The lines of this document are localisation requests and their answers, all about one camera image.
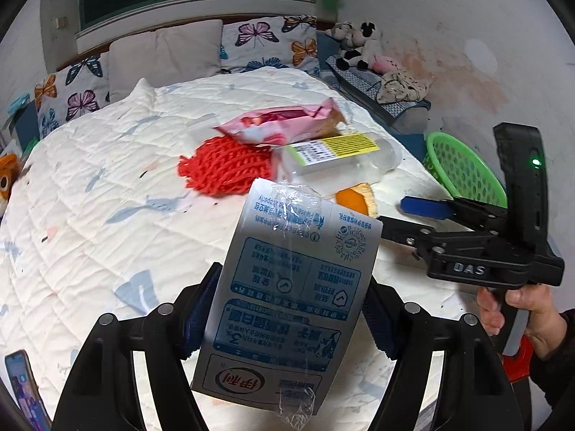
pink plastic bag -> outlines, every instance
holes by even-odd
[[[330,97],[320,105],[252,110],[215,129],[243,144],[285,146],[334,135],[339,122],[346,120]]]

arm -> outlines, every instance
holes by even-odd
[[[535,351],[531,379],[554,406],[575,374],[575,310],[559,314],[551,290],[545,285],[508,291],[505,300],[510,306],[531,311],[525,330]],[[505,320],[496,299],[487,289],[480,288],[477,303],[485,330],[497,335]]]

smartphone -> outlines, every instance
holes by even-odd
[[[16,401],[24,416],[36,431],[50,431],[52,420],[46,413],[44,402],[38,393],[38,386],[32,375],[28,355],[24,350],[6,355],[4,358],[10,384]]]

orange plush toy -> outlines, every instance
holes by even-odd
[[[18,157],[15,154],[0,157],[0,218],[6,212],[10,191],[19,171]]]

green plastic basket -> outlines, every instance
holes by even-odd
[[[498,179],[459,139],[445,133],[431,133],[427,137],[423,165],[454,198],[507,207],[507,196]]]

